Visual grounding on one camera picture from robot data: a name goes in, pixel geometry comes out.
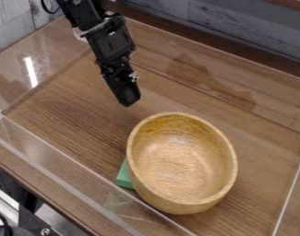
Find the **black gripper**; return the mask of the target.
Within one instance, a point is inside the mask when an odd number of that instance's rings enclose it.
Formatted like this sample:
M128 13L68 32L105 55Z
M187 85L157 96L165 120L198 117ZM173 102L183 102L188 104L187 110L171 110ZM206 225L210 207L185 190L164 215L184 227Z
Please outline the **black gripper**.
M121 14L105 18L84 15L80 21L81 37L97 56L107 83L119 102L129 107L141 99L137 85L137 75L131 66L131 53L135 51L135 41Z

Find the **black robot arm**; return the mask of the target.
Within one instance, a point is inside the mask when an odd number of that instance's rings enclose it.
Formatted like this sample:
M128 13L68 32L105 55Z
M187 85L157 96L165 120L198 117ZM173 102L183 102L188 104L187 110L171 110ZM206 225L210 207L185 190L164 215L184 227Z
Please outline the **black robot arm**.
M123 14L108 11L104 0L57 0L72 26L88 40L97 65L119 102L132 106L141 99L139 76L131 65L135 40Z

